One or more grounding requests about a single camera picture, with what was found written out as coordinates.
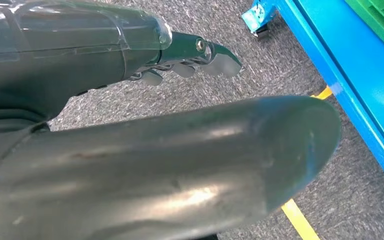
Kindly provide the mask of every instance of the gray carpet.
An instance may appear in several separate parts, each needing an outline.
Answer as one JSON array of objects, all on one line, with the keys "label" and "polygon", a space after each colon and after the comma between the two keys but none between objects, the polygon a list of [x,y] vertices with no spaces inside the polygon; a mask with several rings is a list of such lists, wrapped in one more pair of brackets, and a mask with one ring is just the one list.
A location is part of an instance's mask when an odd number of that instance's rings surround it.
[{"label": "gray carpet", "polygon": [[[137,119],[270,95],[307,95],[324,82],[279,17],[268,40],[257,42],[240,15],[252,1],[125,0],[164,17],[176,31],[201,35],[229,47],[241,59],[237,77],[167,74],[158,87],[123,82],[71,99],[51,122],[53,130]],[[295,201],[324,240],[384,240],[384,173],[345,116],[343,139],[330,164]],[[249,227],[220,234],[222,240],[300,239],[279,211]]]}]

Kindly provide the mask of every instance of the clear plastic cover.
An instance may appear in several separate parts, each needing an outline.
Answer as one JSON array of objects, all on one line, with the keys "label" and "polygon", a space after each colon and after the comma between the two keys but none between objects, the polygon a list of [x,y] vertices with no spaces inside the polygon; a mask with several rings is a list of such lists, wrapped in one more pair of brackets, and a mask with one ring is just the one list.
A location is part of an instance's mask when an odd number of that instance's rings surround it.
[{"label": "clear plastic cover", "polygon": [[6,58],[35,51],[163,50],[171,43],[170,27],[142,10],[79,0],[0,0],[0,54]]}]

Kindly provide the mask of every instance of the blue metal frame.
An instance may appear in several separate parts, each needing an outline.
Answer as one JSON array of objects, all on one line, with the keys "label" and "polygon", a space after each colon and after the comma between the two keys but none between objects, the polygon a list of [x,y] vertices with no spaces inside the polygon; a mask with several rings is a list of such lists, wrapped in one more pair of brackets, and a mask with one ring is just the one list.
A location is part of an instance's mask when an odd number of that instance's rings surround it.
[{"label": "blue metal frame", "polygon": [[274,8],[384,170],[384,43],[344,0],[256,0],[242,18],[255,32]]}]

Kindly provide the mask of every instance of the caster wheel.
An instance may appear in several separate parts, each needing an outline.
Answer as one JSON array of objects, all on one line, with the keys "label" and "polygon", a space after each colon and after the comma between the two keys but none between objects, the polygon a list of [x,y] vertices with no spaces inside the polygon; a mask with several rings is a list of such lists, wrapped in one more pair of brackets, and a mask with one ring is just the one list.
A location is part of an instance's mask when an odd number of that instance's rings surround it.
[{"label": "caster wheel", "polygon": [[254,32],[254,36],[255,36],[258,40],[266,39],[266,38],[269,36],[269,27],[267,26],[267,24],[265,24],[264,26],[262,26],[262,27],[260,27],[259,29],[257,29],[257,30]]}]

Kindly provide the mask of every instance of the yellow floor line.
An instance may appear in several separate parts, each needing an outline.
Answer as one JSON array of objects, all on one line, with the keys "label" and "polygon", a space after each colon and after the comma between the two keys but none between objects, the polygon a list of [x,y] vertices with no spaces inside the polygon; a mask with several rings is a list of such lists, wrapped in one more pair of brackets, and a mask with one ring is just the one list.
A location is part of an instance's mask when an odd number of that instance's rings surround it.
[{"label": "yellow floor line", "polygon": [[326,88],[319,95],[312,95],[313,98],[325,100],[332,95],[332,90],[326,86]]},{"label": "yellow floor line", "polygon": [[320,240],[293,199],[285,203],[282,210],[302,240]]}]

